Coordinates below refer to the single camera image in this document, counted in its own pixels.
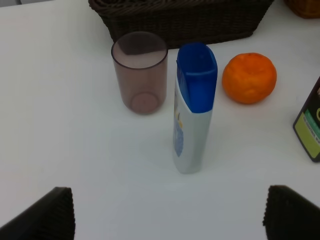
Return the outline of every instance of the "white tabletop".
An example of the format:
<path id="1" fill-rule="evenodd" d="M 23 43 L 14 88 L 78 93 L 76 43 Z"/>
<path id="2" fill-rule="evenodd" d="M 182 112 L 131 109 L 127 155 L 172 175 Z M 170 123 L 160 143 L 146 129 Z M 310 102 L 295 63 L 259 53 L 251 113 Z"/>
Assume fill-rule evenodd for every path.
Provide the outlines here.
<path id="1" fill-rule="evenodd" d="M 293 122 L 320 76 L 320 20 L 276 1 L 254 35 L 211 45 L 219 77 L 203 169 L 172 160 L 177 50 L 157 113 L 122 103 L 108 29 L 86 1 L 0 9 L 0 226 L 55 186 L 74 195 L 76 240 L 265 240 L 270 185 L 320 205 L 320 165 Z M 239 53 L 268 56 L 272 95 L 240 105 L 221 73 Z"/>

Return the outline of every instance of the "translucent pink cup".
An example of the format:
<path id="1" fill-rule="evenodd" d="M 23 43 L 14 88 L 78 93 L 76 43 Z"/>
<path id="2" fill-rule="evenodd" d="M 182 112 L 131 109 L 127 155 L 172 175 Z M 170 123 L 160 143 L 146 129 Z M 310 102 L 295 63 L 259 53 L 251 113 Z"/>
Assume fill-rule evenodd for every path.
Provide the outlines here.
<path id="1" fill-rule="evenodd" d="M 159 36 L 128 33 L 111 49 L 123 103 L 137 114 L 158 110 L 167 95 L 168 47 Z"/>

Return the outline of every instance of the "shampoo bottle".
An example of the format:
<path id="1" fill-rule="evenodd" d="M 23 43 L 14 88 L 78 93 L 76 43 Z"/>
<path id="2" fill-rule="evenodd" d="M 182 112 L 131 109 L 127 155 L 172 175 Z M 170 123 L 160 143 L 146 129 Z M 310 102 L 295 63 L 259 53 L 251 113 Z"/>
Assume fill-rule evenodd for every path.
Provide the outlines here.
<path id="1" fill-rule="evenodd" d="M 213 52 L 202 43 L 180 48 L 174 91 L 173 161 L 182 174 L 201 169 L 217 85 Z"/>

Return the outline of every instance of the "wicker basket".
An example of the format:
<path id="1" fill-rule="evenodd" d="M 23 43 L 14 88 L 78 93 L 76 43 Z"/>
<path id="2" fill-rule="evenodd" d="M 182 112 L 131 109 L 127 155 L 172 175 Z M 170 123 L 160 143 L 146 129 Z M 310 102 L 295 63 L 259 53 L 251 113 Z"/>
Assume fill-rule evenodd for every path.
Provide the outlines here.
<path id="1" fill-rule="evenodd" d="M 134 31 L 162 37 L 169 48 L 249 37 L 274 0 L 89 0 L 116 41 Z"/>
<path id="2" fill-rule="evenodd" d="M 320 0 L 284 0 L 291 10 L 306 19 L 320 18 Z"/>

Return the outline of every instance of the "orange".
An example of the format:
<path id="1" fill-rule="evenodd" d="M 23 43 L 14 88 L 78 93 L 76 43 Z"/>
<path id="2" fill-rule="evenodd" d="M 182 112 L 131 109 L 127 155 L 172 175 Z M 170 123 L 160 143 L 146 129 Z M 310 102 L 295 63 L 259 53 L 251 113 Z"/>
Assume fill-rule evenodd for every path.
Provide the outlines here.
<path id="1" fill-rule="evenodd" d="M 236 102 L 254 104 L 274 90 L 277 70 L 271 60 L 259 53 L 242 53 L 227 64 L 222 75 L 226 94 Z"/>

